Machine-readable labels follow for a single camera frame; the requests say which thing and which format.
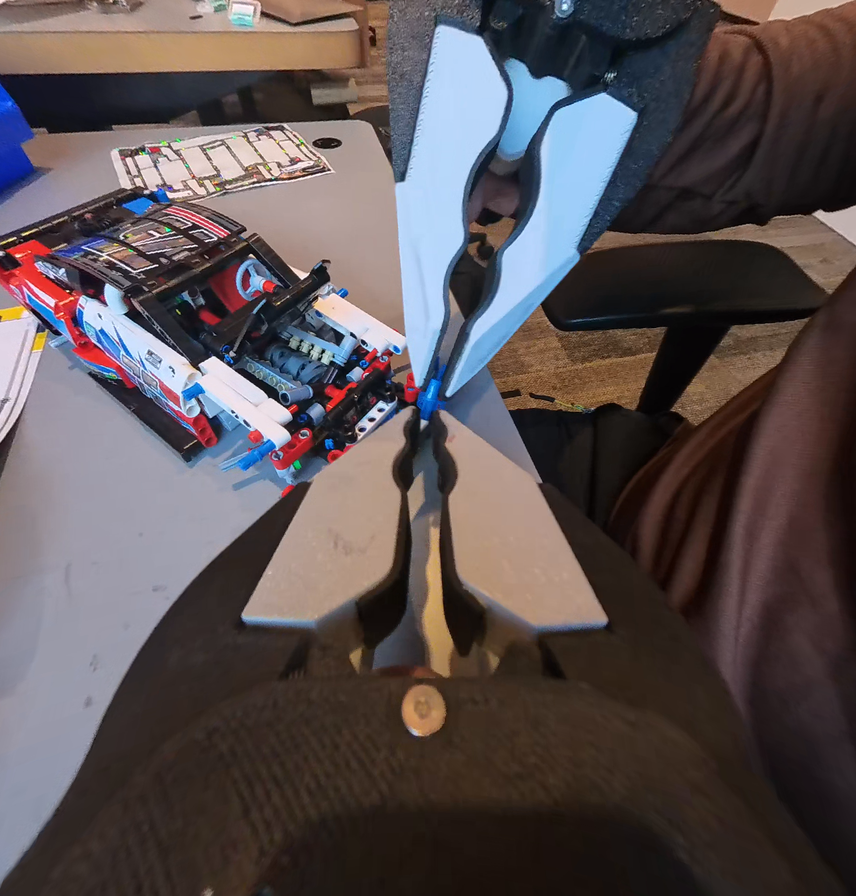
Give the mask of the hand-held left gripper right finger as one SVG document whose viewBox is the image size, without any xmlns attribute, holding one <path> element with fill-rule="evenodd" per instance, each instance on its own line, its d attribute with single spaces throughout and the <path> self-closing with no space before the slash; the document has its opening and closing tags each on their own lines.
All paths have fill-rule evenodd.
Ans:
<svg viewBox="0 0 856 896">
<path fill-rule="evenodd" d="M 534 478 L 444 410 L 431 420 L 447 629 L 462 656 L 605 628 L 609 617 Z"/>
</svg>

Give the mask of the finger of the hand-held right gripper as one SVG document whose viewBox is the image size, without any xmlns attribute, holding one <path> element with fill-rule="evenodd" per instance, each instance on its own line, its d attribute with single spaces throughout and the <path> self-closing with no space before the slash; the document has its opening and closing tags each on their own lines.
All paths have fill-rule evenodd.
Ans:
<svg viewBox="0 0 856 896">
<path fill-rule="evenodd" d="M 489 265 L 485 294 L 445 369 L 454 396 L 500 351 L 580 259 L 579 244 L 634 130 L 637 113 L 607 92 L 561 100 L 523 165 L 527 204 Z"/>
<path fill-rule="evenodd" d="M 409 161 L 397 183 L 404 334 L 421 390 L 436 376 L 449 323 L 449 280 L 466 248 L 468 197 L 510 106 L 507 76 L 485 40 L 456 24 L 437 25 Z"/>
</svg>

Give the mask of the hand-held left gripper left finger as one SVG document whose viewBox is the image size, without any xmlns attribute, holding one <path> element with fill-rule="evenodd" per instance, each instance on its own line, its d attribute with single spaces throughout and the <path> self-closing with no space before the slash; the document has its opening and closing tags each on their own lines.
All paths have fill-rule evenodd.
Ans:
<svg viewBox="0 0 856 896">
<path fill-rule="evenodd" d="M 408 602 L 408 492 L 419 416 L 406 409 L 306 483 L 243 609 L 246 625 L 389 634 Z"/>
</svg>

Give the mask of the blue connector pin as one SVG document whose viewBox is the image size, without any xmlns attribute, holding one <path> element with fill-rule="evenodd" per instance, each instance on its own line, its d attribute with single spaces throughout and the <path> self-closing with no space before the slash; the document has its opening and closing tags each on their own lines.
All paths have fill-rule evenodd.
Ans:
<svg viewBox="0 0 856 896">
<path fill-rule="evenodd" d="M 437 411 L 444 409 L 446 406 L 446 401 L 442 395 L 444 373 L 445 364 L 441 364 L 439 359 L 436 359 L 431 379 L 420 390 L 416 401 L 420 419 L 424 423 L 429 422 Z"/>
</svg>

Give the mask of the toy brick race car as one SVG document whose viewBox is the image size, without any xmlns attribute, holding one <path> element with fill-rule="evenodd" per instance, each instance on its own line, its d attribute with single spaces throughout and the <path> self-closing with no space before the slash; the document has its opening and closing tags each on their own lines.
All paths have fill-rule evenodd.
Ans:
<svg viewBox="0 0 856 896">
<path fill-rule="evenodd" d="M 222 469 L 287 488 L 415 405 L 396 330 L 258 234 L 165 191 L 119 189 L 0 235 L 0 285 L 187 462 L 244 428 Z"/>
</svg>

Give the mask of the person's right forearm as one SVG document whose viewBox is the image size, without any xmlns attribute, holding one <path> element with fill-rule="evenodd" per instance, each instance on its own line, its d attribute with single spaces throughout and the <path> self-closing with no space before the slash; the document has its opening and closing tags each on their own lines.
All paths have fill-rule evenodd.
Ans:
<svg viewBox="0 0 856 896">
<path fill-rule="evenodd" d="M 856 205 L 856 2 L 719 25 L 680 126 L 610 229 L 696 234 Z"/>
</svg>

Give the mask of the person's right hand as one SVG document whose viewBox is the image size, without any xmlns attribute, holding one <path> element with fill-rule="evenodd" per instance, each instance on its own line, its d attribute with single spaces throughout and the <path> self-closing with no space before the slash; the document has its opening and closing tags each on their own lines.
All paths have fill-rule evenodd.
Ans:
<svg viewBox="0 0 856 896">
<path fill-rule="evenodd" d="M 537 165 L 528 157 L 512 165 L 496 158 L 481 161 L 466 201 L 466 227 L 489 219 L 530 218 L 536 205 L 538 178 Z"/>
</svg>

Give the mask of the person's black trousers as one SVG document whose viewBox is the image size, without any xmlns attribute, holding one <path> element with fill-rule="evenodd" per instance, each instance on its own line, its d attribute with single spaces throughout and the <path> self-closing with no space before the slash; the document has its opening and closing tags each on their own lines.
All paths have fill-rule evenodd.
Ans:
<svg viewBox="0 0 856 896">
<path fill-rule="evenodd" d="M 515 428 L 541 481 L 604 529 L 627 484 L 691 423 L 609 403 L 588 411 L 514 409 Z"/>
</svg>

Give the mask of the flat brown cardboard sheet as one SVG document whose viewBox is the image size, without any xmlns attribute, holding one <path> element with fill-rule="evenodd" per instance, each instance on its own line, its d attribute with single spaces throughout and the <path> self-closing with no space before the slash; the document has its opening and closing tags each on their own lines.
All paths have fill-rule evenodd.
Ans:
<svg viewBox="0 0 856 896">
<path fill-rule="evenodd" d="M 262 13 L 293 26 L 356 17 L 362 4 L 346 1 L 260 1 Z"/>
</svg>

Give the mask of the holographic sticker sheet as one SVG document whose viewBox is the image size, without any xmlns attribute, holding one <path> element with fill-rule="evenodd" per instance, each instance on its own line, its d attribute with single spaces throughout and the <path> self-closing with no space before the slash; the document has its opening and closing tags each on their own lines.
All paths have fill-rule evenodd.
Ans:
<svg viewBox="0 0 856 896">
<path fill-rule="evenodd" d="M 281 123 L 197 138 L 153 140 L 112 150 L 119 183 L 168 201 L 231 194 L 333 172 L 301 135 Z"/>
</svg>

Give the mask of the person's brown hoodie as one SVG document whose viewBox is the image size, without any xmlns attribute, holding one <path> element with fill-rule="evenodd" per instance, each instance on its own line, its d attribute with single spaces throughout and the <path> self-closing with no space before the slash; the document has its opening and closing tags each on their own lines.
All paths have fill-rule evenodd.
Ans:
<svg viewBox="0 0 856 896">
<path fill-rule="evenodd" d="M 856 894 L 856 267 L 773 369 L 636 474 L 609 526 Z"/>
</svg>

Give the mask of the grey background table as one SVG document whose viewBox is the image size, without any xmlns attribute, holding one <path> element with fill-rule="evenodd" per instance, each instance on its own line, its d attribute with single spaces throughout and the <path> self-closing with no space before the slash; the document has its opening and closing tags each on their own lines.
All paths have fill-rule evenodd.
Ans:
<svg viewBox="0 0 856 896">
<path fill-rule="evenodd" d="M 86 2 L 0 6 L 0 74 L 269 73 L 362 68 L 365 9 L 310 24 L 236 26 L 193 2 L 103 14 Z"/>
</svg>

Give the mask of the open instruction booklet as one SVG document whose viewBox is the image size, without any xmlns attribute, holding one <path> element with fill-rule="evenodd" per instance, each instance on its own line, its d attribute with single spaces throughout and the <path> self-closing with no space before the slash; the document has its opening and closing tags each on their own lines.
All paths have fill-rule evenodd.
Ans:
<svg viewBox="0 0 856 896">
<path fill-rule="evenodd" d="M 0 444 L 26 405 L 46 330 L 25 308 L 0 309 Z"/>
</svg>

